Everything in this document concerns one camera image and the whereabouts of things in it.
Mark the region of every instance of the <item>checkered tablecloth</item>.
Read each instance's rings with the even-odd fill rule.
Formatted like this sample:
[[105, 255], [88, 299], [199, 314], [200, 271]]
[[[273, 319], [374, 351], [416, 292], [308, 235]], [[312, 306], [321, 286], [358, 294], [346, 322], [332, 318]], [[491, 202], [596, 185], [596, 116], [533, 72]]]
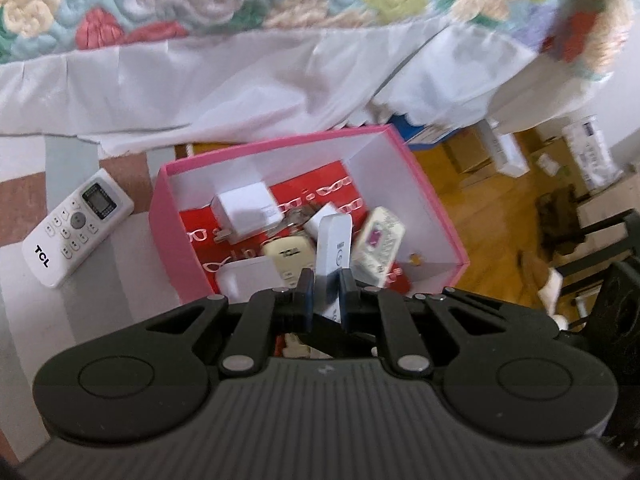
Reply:
[[[0, 136], [0, 449], [8, 443], [12, 458], [48, 439], [31, 396], [45, 361], [179, 305], [147, 221], [158, 169], [174, 158], [173, 148], [109, 158], [74, 137]], [[134, 213], [60, 288], [45, 288], [21, 241], [100, 167], [132, 197]]]

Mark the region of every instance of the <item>pink box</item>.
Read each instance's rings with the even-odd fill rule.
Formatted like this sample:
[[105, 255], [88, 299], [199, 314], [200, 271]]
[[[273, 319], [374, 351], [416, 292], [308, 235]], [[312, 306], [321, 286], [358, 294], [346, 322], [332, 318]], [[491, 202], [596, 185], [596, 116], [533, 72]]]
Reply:
[[[212, 293], [179, 212], [214, 195], [263, 181], [273, 186], [341, 160], [369, 209], [384, 206], [406, 226], [397, 256], [412, 292], [456, 284], [468, 257], [431, 184], [393, 126], [318, 132], [242, 144], [165, 164], [149, 223], [171, 284], [187, 303]], [[421, 266], [409, 264], [420, 254]]]

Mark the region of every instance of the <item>wooden floor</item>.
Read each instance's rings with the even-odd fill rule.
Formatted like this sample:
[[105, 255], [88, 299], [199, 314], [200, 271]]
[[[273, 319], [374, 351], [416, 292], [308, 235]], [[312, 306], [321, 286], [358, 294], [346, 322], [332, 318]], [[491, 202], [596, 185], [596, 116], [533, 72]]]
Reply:
[[[542, 146], [533, 130], [517, 137], [525, 153]], [[201, 144], [195, 151], [219, 147]], [[471, 261], [457, 287], [532, 306], [534, 301], [522, 283], [516, 256], [519, 250], [537, 251], [534, 202], [549, 189], [537, 181], [534, 172], [519, 178], [496, 174], [461, 189], [460, 181], [466, 175], [456, 172], [442, 146], [415, 156], [449, 213]]]

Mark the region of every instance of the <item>gray stripe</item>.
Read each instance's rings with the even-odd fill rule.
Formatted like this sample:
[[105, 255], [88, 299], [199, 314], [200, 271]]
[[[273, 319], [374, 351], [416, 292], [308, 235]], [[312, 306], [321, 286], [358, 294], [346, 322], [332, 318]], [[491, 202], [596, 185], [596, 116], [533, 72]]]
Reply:
[[[75, 137], [46, 137], [47, 208], [56, 208], [98, 171], [96, 144]], [[77, 343], [133, 323], [111, 241], [107, 238], [61, 287]]]
[[175, 160], [175, 148], [173, 146], [146, 152], [146, 164], [149, 168], [149, 177], [151, 178], [152, 186], [156, 185], [156, 177], [158, 176], [160, 167], [172, 160]]
[[1, 289], [0, 363], [0, 428], [18, 460], [24, 460], [42, 446], [49, 435], [33, 403], [29, 381], [15, 349]]

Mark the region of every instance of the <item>gray round button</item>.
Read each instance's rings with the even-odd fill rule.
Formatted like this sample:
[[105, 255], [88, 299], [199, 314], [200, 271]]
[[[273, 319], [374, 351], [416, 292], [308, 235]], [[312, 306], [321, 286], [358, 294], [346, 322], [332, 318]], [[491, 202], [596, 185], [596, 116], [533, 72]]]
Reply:
[[69, 222], [71, 222], [71, 227], [73, 229], [82, 229], [84, 224], [86, 224], [86, 216], [84, 216], [84, 213], [78, 211], [71, 215], [71, 220]]

